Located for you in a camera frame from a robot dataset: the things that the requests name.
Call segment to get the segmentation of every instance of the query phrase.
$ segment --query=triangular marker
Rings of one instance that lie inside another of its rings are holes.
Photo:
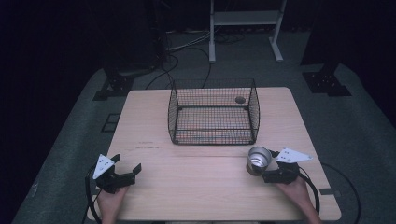
[[[290,148],[284,148],[279,155],[277,155],[277,161],[283,161],[285,163],[294,163],[297,161],[310,161],[313,158],[310,155],[294,151]]]
[[[102,175],[112,165],[114,165],[114,161],[113,160],[111,160],[108,157],[100,154],[98,162],[96,163],[95,172],[93,172],[93,179],[96,179],[97,177]]]

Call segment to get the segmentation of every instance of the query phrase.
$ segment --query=black cable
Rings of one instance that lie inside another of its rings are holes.
[[[320,164],[333,169],[340,176],[342,176],[346,180],[346,182],[349,184],[349,186],[352,188],[353,193],[355,194],[355,197],[356,197],[357,204],[358,204],[358,214],[356,215],[354,223],[355,224],[359,223],[359,220],[361,219],[361,198],[359,197],[358,191],[356,190],[355,186],[352,184],[352,182],[349,180],[349,178],[346,175],[344,175],[341,171],[339,171],[335,167],[333,167],[325,162],[321,162]]]
[[[237,3],[237,2],[238,2],[237,0],[233,2],[233,9],[231,9],[231,11],[233,11],[233,10],[235,9],[235,6],[236,6],[236,3]],[[231,0],[228,1],[227,6],[224,8],[224,11],[228,11],[228,10],[229,10],[230,4],[231,4]],[[188,32],[188,31],[183,31],[183,32],[181,32],[181,33],[189,34],[189,35],[194,35],[194,33]],[[180,47],[176,47],[175,49],[169,49],[169,46],[168,46],[169,51],[188,48],[188,47],[190,47],[190,46],[192,46],[192,45],[195,45],[195,44],[197,44],[197,43],[199,43],[199,42],[202,42],[202,41],[204,41],[204,40],[206,40],[206,39],[208,39],[208,38],[210,37],[208,31],[202,31],[202,32],[199,32],[199,33],[205,33],[205,34],[204,34],[204,35],[201,35],[199,38],[197,38],[197,39],[195,39],[195,40],[192,40],[191,42],[187,43],[186,45],[180,46]]]
[[[182,31],[182,34],[186,34],[186,35],[196,35],[196,36],[203,36],[207,34],[206,30],[202,30],[202,31]]]
[[[163,63],[161,64],[161,69],[168,75],[169,83],[168,83],[168,84],[166,85],[166,87],[165,87],[165,88],[167,89],[168,86],[171,85],[171,84],[174,82],[174,79],[173,79],[173,77],[169,74],[169,71],[163,68]]]
[[[95,206],[92,200],[92,195],[91,195],[91,183],[90,183],[90,178],[91,178],[91,172],[92,170],[94,170],[96,167],[96,165],[93,165],[90,170],[88,171],[87,175],[85,176],[85,194],[87,197],[87,201],[88,201],[88,207],[91,209],[92,215],[95,218],[95,221],[98,224],[102,224],[102,220],[99,218],[99,216],[97,215],[96,211],[95,211]]]
[[[174,50],[174,52],[182,51],[182,50],[185,50],[185,49],[195,49],[195,50],[201,51],[201,52],[206,56],[207,61],[209,62],[209,55],[208,55],[208,54],[206,53],[206,51],[204,51],[203,49],[188,47],[188,48],[182,48],[182,49]],[[210,72],[211,72],[211,70],[212,70],[212,64],[211,64],[211,63],[208,63],[208,64],[209,64],[209,69],[208,69],[207,74],[206,74],[206,77],[205,77],[205,79],[204,79],[204,84],[202,85],[202,89],[204,88],[204,86],[205,86],[207,80],[209,79],[209,75],[210,75]]]
[[[98,192],[98,194],[97,194],[96,197],[95,197],[95,200],[93,200],[93,202],[96,202],[96,200],[98,199],[99,194],[100,194],[101,192],[102,192],[102,190],[100,189],[99,192]],[[85,207],[85,212],[84,212],[84,216],[82,217],[81,224],[84,224],[84,223],[85,223],[85,219],[87,218],[87,214],[88,214],[88,209],[90,209],[90,206],[87,204],[87,206]]]
[[[235,43],[240,42],[245,39],[244,34],[241,33],[240,35],[242,37],[238,37],[236,35],[229,35],[229,34],[218,34],[215,38],[215,42],[217,44],[221,44],[221,45],[235,44]]]
[[[299,168],[300,168],[300,170],[302,170],[305,173],[305,175],[306,175],[306,177],[308,177],[308,179],[311,179],[311,177],[309,177],[308,173],[306,172],[305,169],[303,169],[303,167],[299,166]]]
[[[174,56],[174,55],[171,55],[171,54],[170,54],[169,56],[170,56],[170,57],[173,57],[174,59],[176,59],[175,65],[172,66],[171,69],[165,70],[165,72],[159,74],[159,75],[156,76],[154,79],[152,79],[152,80],[150,81],[150,83],[146,86],[145,90],[148,90],[148,89],[149,89],[149,86],[150,86],[155,80],[157,80],[159,77],[161,77],[161,76],[163,76],[163,75],[165,75],[165,74],[169,74],[170,71],[172,71],[173,69],[175,69],[175,68],[177,67],[177,65],[178,65],[178,58],[177,58],[176,56]]]
[[[305,175],[299,173],[299,177],[301,177],[308,185],[311,187],[312,191],[314,192],[315,197],[315,210],[317,210],[318,214],[320,213],[320,200],[318,190],[315,187],[314,183],[312,183],[311,179],[306,177]]]

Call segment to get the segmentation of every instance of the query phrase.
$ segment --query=metal wire mesh basket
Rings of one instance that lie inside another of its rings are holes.
[[[254,79],[177,79],[168,130],[177,145],[251,145],[260,125]]]

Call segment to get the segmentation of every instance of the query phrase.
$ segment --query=gray carpet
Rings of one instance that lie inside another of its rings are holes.
[[[251,77],[258,87],[288,87],[301,112],[306,128],[322,162],[336,167],[354,184],[361,198],[360,223],[391,223],[396,196],[396,131],[365,91],[357,75],[340,65],[335,75],[352,96],[329,97],[311,93],[302,72],[318,71],[321,65],[300,66],[309,33],[282,32],[278,44],[285,59],[276,63],[269,34],[246,35],[232,45],[216,45],[217,61],[209,78]],[[178,46],[196,35],[169,35],[169,43]],[[195,45],[207,52],[207,42]],[[205,78],[206,56],[197,49],[173,53],[177,67],[173,78]],[[174,58],[163,65],[171,68]],[[143,90],[163,71],[138,77],[134,90]],[[96,163],[99,153],[106,154],[112,133],[102,133],[107,116],[120,113],[125,97],[93,101],[106,80],[103,70],[92,74],[69,118],[53,145],[38,175],[36,193],[29,193],[13,223],[80,223],[86,206],[84,176]],[[168,88],[166,76],[158,78],[150,89]],[[351,187],[333,169],[324,167],[333,189],[340,193],[337,202],[342,211],[334,223],[353,223],[358,213]]]

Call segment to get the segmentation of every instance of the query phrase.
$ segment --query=black stand base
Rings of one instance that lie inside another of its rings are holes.
[[[116,81],[106,79],[100,91],[97,91],[93,101],[105,101],[108,97],[127,96],[134,84],[134,78],[122,78]]]
[[[350,96],[346,86],[341,85],[334,75],[336,64],[325,64],[319,72],[306,72],[303,77],[313,93],[327,93],[329,96]]]

